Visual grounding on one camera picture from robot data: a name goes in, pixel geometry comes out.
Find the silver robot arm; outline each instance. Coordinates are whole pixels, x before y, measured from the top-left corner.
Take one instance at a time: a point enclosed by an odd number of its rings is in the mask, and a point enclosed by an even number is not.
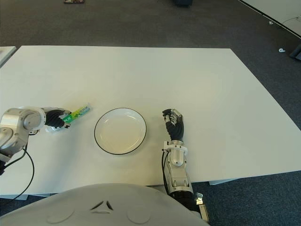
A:
[[[164,142],[162,155],[163,180],[166,193],[189,210],[200,212],[203,220],[208,222],[206,207],[202,200],[203,195],[196,193],[195,198],[186,171],[188,149],[183,143],[183,116],[176,109],[167,109],[163,111],[163,117],[171,138],[171,142]]]
[[[70,113],[52,107],[11,108],[4,112],[0,121],[0,175],[11,157],[26,147],[29,135],[36,134],[44,125],[69,127],[59,116]]]

